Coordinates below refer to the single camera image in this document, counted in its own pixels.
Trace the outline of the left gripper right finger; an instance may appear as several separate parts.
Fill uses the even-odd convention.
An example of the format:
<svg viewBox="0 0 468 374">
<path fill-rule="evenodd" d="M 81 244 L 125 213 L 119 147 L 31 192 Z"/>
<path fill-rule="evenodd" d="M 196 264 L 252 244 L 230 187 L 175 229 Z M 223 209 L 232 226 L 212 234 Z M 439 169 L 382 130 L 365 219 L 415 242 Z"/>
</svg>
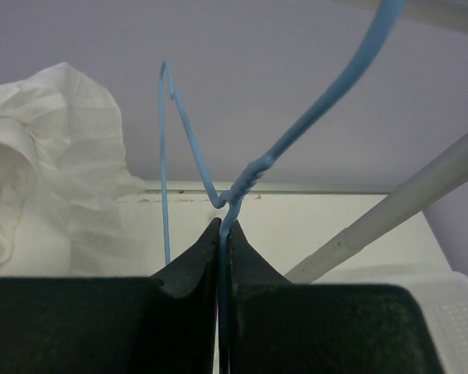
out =
<svg viewBox="0 0 468 374">
<path fill-rule="evenodd" d="M 229 236 L 233 373 L 440 373 L 423 313 L 393 284 L 294 284 L 234 224 Z"/>
</svg>

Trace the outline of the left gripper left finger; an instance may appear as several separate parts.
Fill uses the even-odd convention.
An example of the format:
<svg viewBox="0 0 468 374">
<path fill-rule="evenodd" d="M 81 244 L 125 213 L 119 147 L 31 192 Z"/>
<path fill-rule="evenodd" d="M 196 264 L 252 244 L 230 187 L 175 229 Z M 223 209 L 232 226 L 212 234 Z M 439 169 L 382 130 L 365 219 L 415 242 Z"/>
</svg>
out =
<svg viewBox="0 0 468 374">
<path fill-rule="evenodd" d="M 149 277 L 0 277 L 0 373 L 210 373 L 218 229 Z"/>
</svg>

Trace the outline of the blue wire hanger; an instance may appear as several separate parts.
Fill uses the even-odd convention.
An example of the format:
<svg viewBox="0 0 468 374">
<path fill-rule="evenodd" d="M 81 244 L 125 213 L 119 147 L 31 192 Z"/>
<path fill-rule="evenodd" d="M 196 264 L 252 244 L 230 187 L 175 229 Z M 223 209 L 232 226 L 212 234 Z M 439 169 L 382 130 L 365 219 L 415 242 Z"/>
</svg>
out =
<svg viewBox="0 0 468 374">
<path fill-rule="evenodd" d="M 228 312 L 228 236 L 239 216 L 244 196 L 257 184 L 268 171 L 317 120 L 328 112 L 359 81 L 377 57 L 398 19 L 403 1 L 384 0 L 378 6 L 371 24 L 348 65 L 327 88 L 327 90 L 289 127 L 289 129 L 261 157 L 250 162 L 231 187 L 217 193 L 209 170 L 197 143 L 183 100 L 175 89 L 172 70 L 163 61 L 159 73 L 158 115 L 161 163 L 161 207 L 165 262 L 171 262 L 171 247 L 168 217 L 168 190 L 165 145 L 165 87 L 179 112 L 188 143 L 199 171 L 201 181 L 211 205 L 219 210 L 228 206 L 228 213 L 219 228 L 219 271 L 218 271 L 218 364 L 220 373 L 229 372 L 229 312 Z"/>
</svg>

